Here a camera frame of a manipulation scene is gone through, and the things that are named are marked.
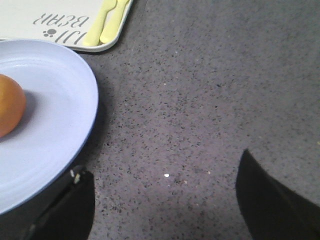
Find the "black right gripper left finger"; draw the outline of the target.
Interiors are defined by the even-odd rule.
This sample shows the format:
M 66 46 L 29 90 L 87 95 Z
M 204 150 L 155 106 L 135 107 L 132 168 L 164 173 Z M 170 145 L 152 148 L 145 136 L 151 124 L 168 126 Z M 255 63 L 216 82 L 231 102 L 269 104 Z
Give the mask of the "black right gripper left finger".
M 25 240 L 88 239 L 95 215 L 94 175 L 77 165 L 58 183 L 58 195 L 32 223 Z

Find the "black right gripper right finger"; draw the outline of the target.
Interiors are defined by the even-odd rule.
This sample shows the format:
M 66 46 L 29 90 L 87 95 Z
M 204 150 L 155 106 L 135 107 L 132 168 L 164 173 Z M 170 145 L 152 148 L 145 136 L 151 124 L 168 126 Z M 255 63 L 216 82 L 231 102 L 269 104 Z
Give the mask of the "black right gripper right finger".
M 320 207 L 271 177 L 248 149 L 240 158 L 235 190 L 254 240 L 320 238 Z

